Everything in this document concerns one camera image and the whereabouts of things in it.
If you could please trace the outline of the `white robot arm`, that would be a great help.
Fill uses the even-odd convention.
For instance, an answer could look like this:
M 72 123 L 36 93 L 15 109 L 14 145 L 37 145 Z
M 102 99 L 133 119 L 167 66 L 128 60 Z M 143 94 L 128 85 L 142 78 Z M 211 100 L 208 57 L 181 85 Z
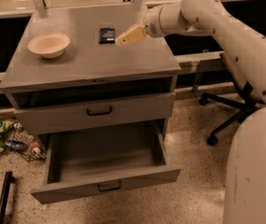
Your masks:
M 266 36 L 234 18 L 220 0 L 180 0 L 148 10 L 116 44 L 171 34 L 212 36 L 265 103 L 232 139 L 223 224 L 266 224 Z

